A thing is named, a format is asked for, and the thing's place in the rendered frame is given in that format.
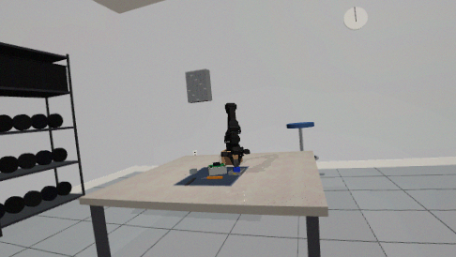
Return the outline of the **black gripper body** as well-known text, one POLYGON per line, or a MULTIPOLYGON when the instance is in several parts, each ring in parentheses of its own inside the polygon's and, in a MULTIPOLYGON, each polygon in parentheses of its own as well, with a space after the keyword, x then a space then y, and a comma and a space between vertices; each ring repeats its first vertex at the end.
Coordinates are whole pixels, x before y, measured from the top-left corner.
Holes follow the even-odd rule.
MULTIPOLYGON (((222 157, 227 157, 227 156, 231 157, 233 155, 232 147, 237 147, 239 144, 230 143, 230 145, 231 145, 231 152, 227 152, 227 151, 221 152, 220 154, 221 154, 222 157)), ((240 155, 244 155, 244 154, 247 155, 249 153, 250 153, 249 149, 244 149, 244 152, 241 153, 240 155)))

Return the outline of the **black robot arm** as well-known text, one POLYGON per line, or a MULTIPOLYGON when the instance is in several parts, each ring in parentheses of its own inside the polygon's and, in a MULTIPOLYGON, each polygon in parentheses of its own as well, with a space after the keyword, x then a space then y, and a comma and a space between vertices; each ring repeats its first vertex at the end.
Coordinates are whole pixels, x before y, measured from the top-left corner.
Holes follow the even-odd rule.
MULTIPOLYGON (((224 151, 231 151, 230 143, 238 144, 240 142, 238 134, 240 134, 241 128, 236 121, 236 104, 226 103, 225 110, 228 114, 228 123, 224 136, 224 143, 226 144, 226 150, 224 151)), ((237 147, 232 147, 232 151, 233 155, 240 155, 244 152, 244 149, 238 145, 237 147)))

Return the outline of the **dark blue-grey work mat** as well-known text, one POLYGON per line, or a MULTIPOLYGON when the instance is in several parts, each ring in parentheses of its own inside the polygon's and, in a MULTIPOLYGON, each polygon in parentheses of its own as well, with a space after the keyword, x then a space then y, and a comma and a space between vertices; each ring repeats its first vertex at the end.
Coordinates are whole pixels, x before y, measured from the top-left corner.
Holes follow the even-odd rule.
POLYGON ((234 167, 227 167, 227 174, 218 174, 218 175, 211 175, 211 176, 222 176, 222 179, 206 179, 210 177, 208 174, 207 167, 204 167, 197 171, 197 174, 191 174, 188 177, 184 178, 183 180, 177 182, 173 186, 184 186, 187 184, 192 178, 196 178, 192 181, 189 186, 208 186, 208 187, 231 187, 236 180, 241 175, 228 175, 228 173, 234 167), (203 179, 201 179, 203 178, 203 179))

